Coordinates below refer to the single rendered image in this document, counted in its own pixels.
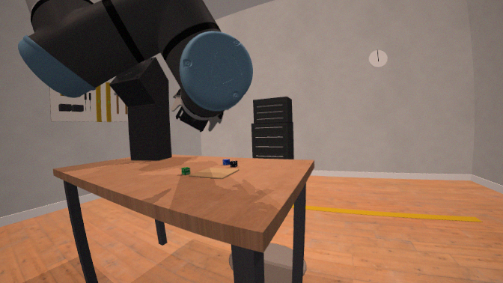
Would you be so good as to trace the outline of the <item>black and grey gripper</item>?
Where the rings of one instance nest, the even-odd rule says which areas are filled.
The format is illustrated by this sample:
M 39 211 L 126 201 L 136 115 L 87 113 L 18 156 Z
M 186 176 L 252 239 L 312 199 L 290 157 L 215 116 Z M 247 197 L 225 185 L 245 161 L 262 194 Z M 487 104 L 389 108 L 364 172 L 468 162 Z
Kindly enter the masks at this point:
M 222 122 L 222 117 L 223 117 L 223 114 L 224 112 L 222 112 L 220 115 L 216 116 L 215 118 L 213 119 L 210 119 L 210 120 L 205 120 L 205 121 L 200 121 L 200 120 L 197 120 L 197 119 L 194 119 L 192 117 L 190 117 L 187 113 L 185 113 L 185 110 L 183 109 L 182 107 L 182 104 L 181 104 L 181 101 L 180 101 L 180 89 L 179 91 L 173 96 L 173 98 L 175 98 L 175 101 L 174 101 L 174 104 L 171 108 L 171 110 L 174 112 L 179 106 L 181 106 L 179 112 L 182 110 L 183 111 L 183 114 L 180 116 L 179 115 L 179 112 L 177 113 L 176 115 L 176 119 L 180 119 L 182 122 L 188 124 L 192 127 L 194 127 L 195 129 L 197 130 L 200 130 L 200 132 L 202 132 L 205 128 L 205 126 L 207 125 L 207 122 L 209 121 L 210 124 L 209 124 L 209 127 L 208 127 L 208 130 L 209 131 L 212 131 L 214 126 L 217 124 L 217 123 L 221 123 Z M 187 120 L 189 119 L 189 120 Z M 190 122 L 189 122 L 190 121 Z M 195 122 L 195 124 L 193 123 Z

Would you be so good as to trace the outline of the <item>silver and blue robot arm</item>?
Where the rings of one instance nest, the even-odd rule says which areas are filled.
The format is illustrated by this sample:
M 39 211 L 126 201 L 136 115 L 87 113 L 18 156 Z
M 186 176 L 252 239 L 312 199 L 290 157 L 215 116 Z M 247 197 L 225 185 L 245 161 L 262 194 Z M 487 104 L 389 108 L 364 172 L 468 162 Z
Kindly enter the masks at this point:
M 66 97 L 80 97 L 115 76 L 130 79 L 159 53 L 194 119 L 229 110 L 252 83 L 248 51 L 220 32 L 203 0 L 25 1 L 34 33 L 19 42 L 19 53 L 41 81 Z

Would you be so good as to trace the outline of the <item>green die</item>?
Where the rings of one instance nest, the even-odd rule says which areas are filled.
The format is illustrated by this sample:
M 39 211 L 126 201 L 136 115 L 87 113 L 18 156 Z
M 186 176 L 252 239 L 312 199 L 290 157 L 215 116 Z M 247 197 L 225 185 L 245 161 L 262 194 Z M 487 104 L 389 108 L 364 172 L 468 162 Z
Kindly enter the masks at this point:
M 190 168 L 188 168 L 188 167 L 181 168 L 181 171 L 182 171 L 182 174 L 184 174 L 184 175 L 190 174 Z

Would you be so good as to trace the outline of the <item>tan mat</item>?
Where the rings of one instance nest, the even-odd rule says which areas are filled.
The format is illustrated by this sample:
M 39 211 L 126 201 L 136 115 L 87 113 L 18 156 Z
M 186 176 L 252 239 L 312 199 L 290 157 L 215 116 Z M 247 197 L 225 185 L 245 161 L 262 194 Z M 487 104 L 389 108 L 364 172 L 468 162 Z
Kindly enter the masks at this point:
M 224 179 L 227 176 L 239 171 L 232 168 L 207 168 L 202 171 L 189 175 L 190 177 L 205 177 L 214 179 Z

